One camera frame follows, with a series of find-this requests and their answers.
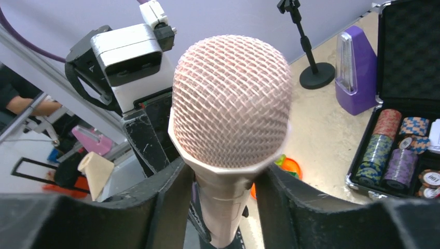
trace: microphone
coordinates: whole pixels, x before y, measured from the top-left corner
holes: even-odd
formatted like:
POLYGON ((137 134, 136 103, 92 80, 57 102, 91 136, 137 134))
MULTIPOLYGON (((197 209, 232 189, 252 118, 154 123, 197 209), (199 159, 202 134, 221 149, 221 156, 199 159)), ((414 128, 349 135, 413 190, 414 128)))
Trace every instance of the microphone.
POLYGON ((216 248, 233 241, 254 178, 283 153, 292 90, 283 55, 255 38, 207 38, 178 61, 168 134, 195 172, 216 248))

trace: pink object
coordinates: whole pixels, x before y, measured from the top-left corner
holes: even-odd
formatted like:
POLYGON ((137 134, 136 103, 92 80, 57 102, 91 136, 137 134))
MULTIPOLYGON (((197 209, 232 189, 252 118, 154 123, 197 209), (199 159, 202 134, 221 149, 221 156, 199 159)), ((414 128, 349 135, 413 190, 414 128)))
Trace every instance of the pink object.
POLYGON ((100 156, 104 156, 112 149, 113 141, 111 139, 102 134, 94 134, 93 131, 82 126, 75 126, 72 133, 87 152, 95 152, 100 156))

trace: microphone handle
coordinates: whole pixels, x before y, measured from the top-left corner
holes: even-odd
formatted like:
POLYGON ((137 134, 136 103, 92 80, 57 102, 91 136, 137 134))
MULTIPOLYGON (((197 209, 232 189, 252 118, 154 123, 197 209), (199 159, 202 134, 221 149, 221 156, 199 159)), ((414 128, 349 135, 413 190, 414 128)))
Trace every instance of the microphone handle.
POLYGON ((225 248, 236 235, 251 192, 252 181, 243 178, 210 181, 196 175, 202 217, 211 232, 211 244, 225 248))

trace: black carrying case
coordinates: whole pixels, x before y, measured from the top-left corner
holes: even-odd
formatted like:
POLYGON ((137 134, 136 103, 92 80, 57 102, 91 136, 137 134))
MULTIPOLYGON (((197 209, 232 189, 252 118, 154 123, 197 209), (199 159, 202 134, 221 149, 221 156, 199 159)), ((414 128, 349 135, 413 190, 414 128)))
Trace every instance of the black carrying case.
MULTIPOLYGON (((380 104, 373 110, 367 128, 346 177, 346 184, 372 199, 383 197, 415 198, 422 186, 418 176, 425 169, 440 170, 440 155, 420 154, 410 187, 395 190, 382 179, 377 186, 356 180, 368 142, 381 111, 395 109, 405 117, 422 117, 432 122, 440 118, 440 1, 398 0, 384 3, 379 13, 377 50, 377 97, 380 104)), ((403 139, 397 135, 391 151, 403 139)))

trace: purple metronome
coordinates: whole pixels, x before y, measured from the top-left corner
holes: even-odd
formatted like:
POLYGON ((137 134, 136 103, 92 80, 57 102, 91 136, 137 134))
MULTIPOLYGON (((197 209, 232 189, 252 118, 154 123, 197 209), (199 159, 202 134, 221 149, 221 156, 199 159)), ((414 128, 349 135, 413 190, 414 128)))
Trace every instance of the purple metronome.
POLYGON ((376 64, 377 56, 361 28, 352 26, 339 35, 336 99, 351 115, 377 105, 376 64))

